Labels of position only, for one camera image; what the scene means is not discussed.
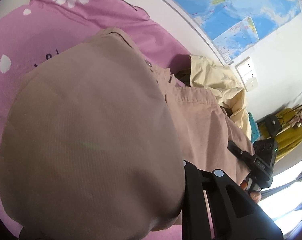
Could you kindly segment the right hand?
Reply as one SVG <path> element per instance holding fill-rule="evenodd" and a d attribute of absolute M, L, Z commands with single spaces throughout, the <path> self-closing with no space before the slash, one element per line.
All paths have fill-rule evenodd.
<path fill-rule="evenodd" d="M 247 190 L 247 187 L 248 187 L 248 184 L 246 181 L 243 181 L 241 184 L 240 184 L 240 188 L 243 189 L 244 191 Z M 249 196 L 250 198 L 255 202 L 255 203 L 259 203 L 259 201 L 261 200 L 262 198 L 262 195 L 260 192 L 257 192 L 257 191 L 252 191 L 251 193 L 249 193 Z"/>

